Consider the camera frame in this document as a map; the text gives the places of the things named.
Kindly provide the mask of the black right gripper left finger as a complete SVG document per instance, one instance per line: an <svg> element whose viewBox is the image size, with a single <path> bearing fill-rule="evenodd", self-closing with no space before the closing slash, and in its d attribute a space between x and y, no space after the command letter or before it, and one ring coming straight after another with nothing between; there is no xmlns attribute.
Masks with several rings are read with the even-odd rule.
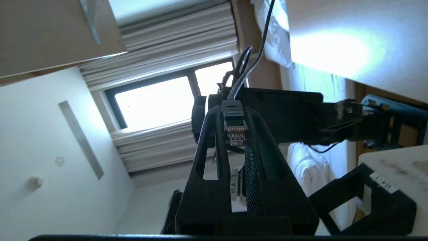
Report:
<svg viewBox="0 0 428 241"><path fill-rule="evenodd" d="M217 223L231 215L230 165L223 138L221 107L205 116L189 179L176 213L176 232L182 235L214 235ZM204 170L210 134L215 135L217 180L205 180Z"/></svg>

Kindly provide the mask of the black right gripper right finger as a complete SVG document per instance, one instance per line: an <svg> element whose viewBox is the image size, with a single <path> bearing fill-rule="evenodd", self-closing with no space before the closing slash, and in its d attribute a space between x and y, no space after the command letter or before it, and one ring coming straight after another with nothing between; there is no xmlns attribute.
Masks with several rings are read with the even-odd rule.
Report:
<svg viewBox="0 0 428 241"><path fill-rule="evenodd" d="M261 218L270 230L314 235L319 217L291 171L266 122L246 108L245 142L247 215Z"/></svg>

